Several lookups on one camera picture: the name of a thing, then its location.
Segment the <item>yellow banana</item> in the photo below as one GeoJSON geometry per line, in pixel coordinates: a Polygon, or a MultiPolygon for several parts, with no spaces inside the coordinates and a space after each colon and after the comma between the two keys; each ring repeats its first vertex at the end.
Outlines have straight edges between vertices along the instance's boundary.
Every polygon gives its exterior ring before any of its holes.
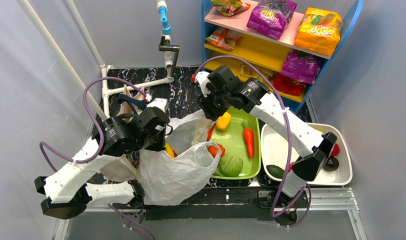
{"type": "Polygon", "coordinates": [[[175,152],[173,151],[171,145],[167,142],[165,143],[165,151],[171,159],[174,159],[176,157],[175,152]]]}

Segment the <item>white plastic grocery bag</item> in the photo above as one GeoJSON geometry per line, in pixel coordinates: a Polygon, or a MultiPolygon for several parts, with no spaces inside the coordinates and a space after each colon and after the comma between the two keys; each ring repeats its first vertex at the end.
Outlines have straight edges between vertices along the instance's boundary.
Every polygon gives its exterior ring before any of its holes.
{"type": "Polygon", "coordinates": [[[177,206],[202,190],[215,172],[221,154],[212,155],[209,147],[220,148],[207,140],[214,121],[203,110],[183,118],[171,118],[173,131],[165,141],[177,154],[171,158],[166,151],[139,152],[139,173],[145,205],[177,206]]]}

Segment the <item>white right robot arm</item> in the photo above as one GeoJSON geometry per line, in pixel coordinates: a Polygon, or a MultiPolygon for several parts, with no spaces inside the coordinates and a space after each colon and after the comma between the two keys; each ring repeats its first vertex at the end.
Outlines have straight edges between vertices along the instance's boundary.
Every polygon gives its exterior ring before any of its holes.
{"type": "Polygon", "coordinates": [[[194,82],[200,86],[197,103],[207,119],[217,121],[230,107],[263,121],[291,144],[299,157],[287,174],[281,192],[294,197],[313,181],[330,157],[338,137],[322,133],[281,107],[279,99],[256,78],[242,82],[226,65],[211,73],[199,71],[194,82]]]}

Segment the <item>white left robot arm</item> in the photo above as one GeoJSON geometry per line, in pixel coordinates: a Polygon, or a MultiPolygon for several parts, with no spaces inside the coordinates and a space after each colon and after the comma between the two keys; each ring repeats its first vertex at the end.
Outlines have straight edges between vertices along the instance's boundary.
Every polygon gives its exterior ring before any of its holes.
{"type": "Polygon", "coordinates": [[[131,205],[143,201],[145,192],[137,180],[93,184],[89,179],[121,156],[141,149],[164,151],[170,118],[165,106],[147,106],[139,115],[123,113],[98,123],[99,133],[61,169],[34,180],[45,195],[40,207],[45,216],[71,219],[87,207],[107,204],[131,205]]]}

